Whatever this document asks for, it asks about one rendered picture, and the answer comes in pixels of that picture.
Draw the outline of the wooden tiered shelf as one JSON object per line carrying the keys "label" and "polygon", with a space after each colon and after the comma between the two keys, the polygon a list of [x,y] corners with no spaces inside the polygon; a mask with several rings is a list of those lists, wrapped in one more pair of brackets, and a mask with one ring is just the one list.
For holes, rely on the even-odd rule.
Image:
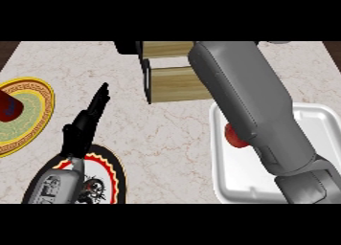
{"label": "wooden tiered shelf", "polygon": [[151,60],[187,58],[191,41],[116,41],[114,46],[120,55],[138,57],[147,103],[210,98],[188,64],[179,67],[151,67]]}

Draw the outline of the red round vegetable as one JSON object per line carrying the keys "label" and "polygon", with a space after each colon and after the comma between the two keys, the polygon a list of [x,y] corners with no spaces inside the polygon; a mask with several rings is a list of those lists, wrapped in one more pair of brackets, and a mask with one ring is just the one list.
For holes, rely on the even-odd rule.
{"label": "red round vegetable", "polygon": [[229,145],[235,148],[243,148],[249,145],[249,143],[238,138],[229,123],[224,127],[224,137]]}

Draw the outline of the red can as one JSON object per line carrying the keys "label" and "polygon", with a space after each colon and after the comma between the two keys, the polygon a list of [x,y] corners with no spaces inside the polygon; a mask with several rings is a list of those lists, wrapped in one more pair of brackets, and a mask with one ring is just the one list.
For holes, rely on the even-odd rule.
{"label": "red can", "polygon": [[21,102],[0,90],[0,122],[12,121],[23,110]]}

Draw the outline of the white tray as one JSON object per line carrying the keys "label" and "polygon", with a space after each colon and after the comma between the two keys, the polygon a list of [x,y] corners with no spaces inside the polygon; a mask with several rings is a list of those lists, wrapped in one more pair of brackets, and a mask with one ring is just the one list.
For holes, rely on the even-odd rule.
{"label": "white tray", "polygon": [[[341,118],[321,104],[296,102],[293,117],[316,153],[341,174]],[[213,103],[209,109],[213,191],[225,204],[285,204],[250,146],[237,148],[224,137],[226,120]]]}

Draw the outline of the black and red round plate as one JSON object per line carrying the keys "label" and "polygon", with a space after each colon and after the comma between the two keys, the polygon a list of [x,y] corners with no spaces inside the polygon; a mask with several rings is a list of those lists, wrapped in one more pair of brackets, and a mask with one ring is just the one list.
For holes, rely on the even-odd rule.
{"label": "black and red round plate", "polygon": [[[77,200],[73,204],[123,204],[125,203],[125,171],[119,158],[110,149],[101,145],[91,145],[83,157],[85,177]],[[21,197],[21,203],[27,200],[27,195],[33,190],[33,185],[41,174],[51,168],[70,169],[69,159],[55,155],[29,183]]]}

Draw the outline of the yellow and green round plate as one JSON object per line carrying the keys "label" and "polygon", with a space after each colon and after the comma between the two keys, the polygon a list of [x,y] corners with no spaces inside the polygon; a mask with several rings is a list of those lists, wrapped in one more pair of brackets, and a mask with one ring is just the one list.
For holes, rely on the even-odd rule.
{"label": "yellow and green round plate", "polygon": [[0,158],[18,151],[35,139],[51,119],[54,92],[39,78],[20,77],[0,83],[0,90],[23,104],[18,117],[0,122]]}

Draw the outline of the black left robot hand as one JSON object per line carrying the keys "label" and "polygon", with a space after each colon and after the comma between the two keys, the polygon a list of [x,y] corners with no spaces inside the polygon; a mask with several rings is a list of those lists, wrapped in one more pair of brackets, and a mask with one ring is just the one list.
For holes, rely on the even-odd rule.
{"label": "black left robot hand", "polygon": [[63,144],[58,153],[61,157],[83,158],[108,100],[108,84],[103,83],[92,96],[86,110],[82,110],[74,120],[63,126]]}

